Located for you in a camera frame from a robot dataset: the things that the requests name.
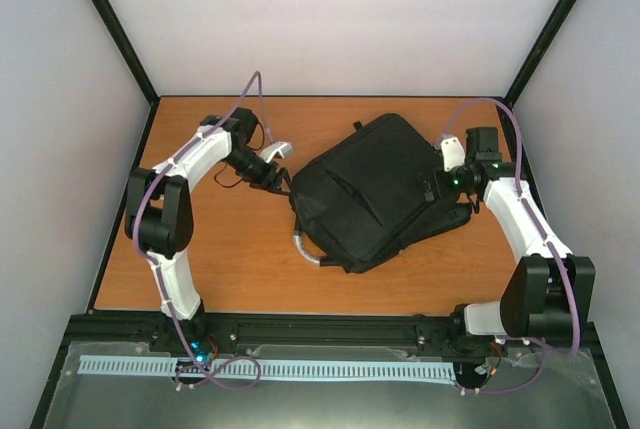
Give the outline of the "black student backpack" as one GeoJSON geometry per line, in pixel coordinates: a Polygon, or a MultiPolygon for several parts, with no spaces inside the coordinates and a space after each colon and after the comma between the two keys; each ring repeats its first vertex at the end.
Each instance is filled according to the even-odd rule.
{"type": "Polygon", "coordinates": [[[291,181],[293,241],[319,266],[362,274],[469,223],[436,149],[403,117],[359,125],[291,181]]]}

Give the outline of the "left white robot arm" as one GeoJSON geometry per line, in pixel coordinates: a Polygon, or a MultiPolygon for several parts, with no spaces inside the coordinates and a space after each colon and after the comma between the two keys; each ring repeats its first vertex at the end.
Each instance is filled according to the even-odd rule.
{"type": "Polygon", "coordinates": [[[137,167],[126,187],[125,233],[149,264],[161,299],[161,312],[176,322],[172,337],[186,351],[208,339],[205,308],[189,265],[187,247],[194,232],[191,192],[219,163],[233,168],[250,187],[283,195],[289,179],[277,163],[293,145],[272,140],[261,150],[249,146],[263,125],[247,108],[206,117],[190,139],[151,169],[137,167]]]}

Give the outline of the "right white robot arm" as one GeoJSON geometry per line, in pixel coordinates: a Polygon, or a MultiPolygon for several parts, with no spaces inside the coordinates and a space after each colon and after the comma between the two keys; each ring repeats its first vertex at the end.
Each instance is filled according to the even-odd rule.
{"type": "Polygon", "coordinates": [[[495,128],[469,129],[464,141],[444,134],[435,149],[448,186],[493,214],[516,263],[499,300],[463,307],[465,333],[565,340],[567,354],[575,355],[595,282],[591,259],[575,255],[555,234],[523,177],[522,161],[503,161],[495,128]]]}

